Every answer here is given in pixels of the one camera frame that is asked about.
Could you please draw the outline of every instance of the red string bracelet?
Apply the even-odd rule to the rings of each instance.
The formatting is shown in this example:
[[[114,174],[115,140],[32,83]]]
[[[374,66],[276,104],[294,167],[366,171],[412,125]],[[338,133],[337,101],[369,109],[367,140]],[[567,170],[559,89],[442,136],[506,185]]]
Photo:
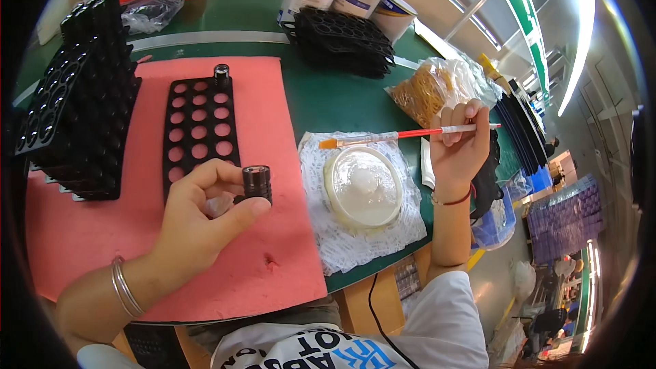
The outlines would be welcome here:
[[[469,199],[469,197],[472,195],[472,191],[475,191],[475,189],[474,189],[474,185],[470,183],[469,184],[469,191],[467,192],[467,195],[465,195],[462,199],[460,199],[458,201],[454,201],[454,202],[440,202],[440,201],[437,201],[435,199],[435,191],[433,191],[431,193],[430,200],[433,202],[433,205],[440,205],[440,206],[460,204],[461,202],[464,202],[467,199]]]

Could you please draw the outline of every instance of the right hand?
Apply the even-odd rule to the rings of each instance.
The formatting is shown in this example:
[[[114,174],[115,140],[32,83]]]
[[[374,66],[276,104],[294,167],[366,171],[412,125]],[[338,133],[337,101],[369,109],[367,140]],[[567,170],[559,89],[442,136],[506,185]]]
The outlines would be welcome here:
[[[489,155],[489,108],[478,99],[444,107],[433,117],[431,128],[476,124],[475,132],[433,134],[430,160],[435,174],[435,195],[440,202],[463,198]]]
[[[151,252],[158,263],[175,260],[175,270],[168,272],[191,279],[208,269],[230,241],[271,209],[267,199],[252,197],[208,219],[205,201],[224,192],[244,193],[242,168],[219,159],[202,163],[170,186],[161,234]]]

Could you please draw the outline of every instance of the bracelet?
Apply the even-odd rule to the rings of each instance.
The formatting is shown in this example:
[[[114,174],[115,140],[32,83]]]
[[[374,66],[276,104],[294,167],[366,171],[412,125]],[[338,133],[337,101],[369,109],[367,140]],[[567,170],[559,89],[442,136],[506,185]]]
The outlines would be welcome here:
[[[127,283],[125,282],[125,277],[123,276],[123,269],[121,268],[121,264],[124,262],[123,257],[118,256],[114,258],[113,261],[113,268],[112,268],[112,283],[114,283],[114,288],[116,289],[116,293],[119,295],[119,298],[121,299],[121,304],[123,304],[123,308],[127,311],[127,306],[123,302],[123,297],[121,297],[121,294],[118,291],[118,287],[116,286],[115,282],[118,281],[119,287],[121,290],[123,290],[123,293],[125,294],[125,297],[128,299],[130,305],[132,308],[136,311],[137,316],[133,315],[132,313],[128,312],[128,315],[132,316],[133,318],[138,317],[139,315],[143,315],[146,313],[139,304],[136,302],[135,297],[132,295],[132,292],[130,291],[130,288],[128,288]]]
[[[433,191],[430,194],[430,200],[433,202],[433,205],[439,205],[439,206],[460,204],[461,202],[466,201],[472,195],[472,190],[475,191],[474,190],[474,185],[470,183],[469,184],[469,191],[467,191],[467,195],[465,195],[462,199],[460,199],[458,201],[454,201],[454,202],[440,202],[440,201],[438,201],[435,198],[435,191]]]

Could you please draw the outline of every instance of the orange brush bristles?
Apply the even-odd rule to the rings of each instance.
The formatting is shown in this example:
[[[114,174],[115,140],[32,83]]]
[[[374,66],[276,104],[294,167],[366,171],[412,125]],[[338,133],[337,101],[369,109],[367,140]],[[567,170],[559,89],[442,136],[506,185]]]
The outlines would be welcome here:
[[[336,149],[336,148],[337,148],[337,140],[334,138],[323,140],[319,143],[320,150]]]

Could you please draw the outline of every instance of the black cable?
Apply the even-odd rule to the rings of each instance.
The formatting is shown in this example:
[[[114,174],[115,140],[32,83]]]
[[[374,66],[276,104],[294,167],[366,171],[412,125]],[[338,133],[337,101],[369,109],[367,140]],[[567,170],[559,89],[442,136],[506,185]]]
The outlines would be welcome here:
[[[387,343],[389,343],[389,346],[391,346],[392,349],[394,349],[399,355],[401,355],[402,358],[406,359],[406,362],[408,362],[408,365],[412,366],[413,369],[419,369],[419,366],[417,366],[417,365],[412,361],[412,359],[410,359],[409,357],[407,357],[405,353],[401,352],[401,351],[399,350],[399,348],[397,348],[396,345],[394,345],[394,342],[392,342],[392,341],[387,337],[387,335],[385,334],[385,332],[382,332],[381,323],[378,321],[378,316],[376,316],[376,313],[373,311],[373,306],[371,305],[371,294],[373,293],[373,287],[376,286],[376,280],[377,280],[377,279],[378,279],[378,274],[376,274],[376,275],[373,276],[373,283],[371,284],[371,290],[369,290],[369,309],[371,310],[371,314],[373,315],[373,319],[376,320],[376,325],[378,326],[378,331],[381,332],[382,337],[385,338],[385,340],[387,341]]]

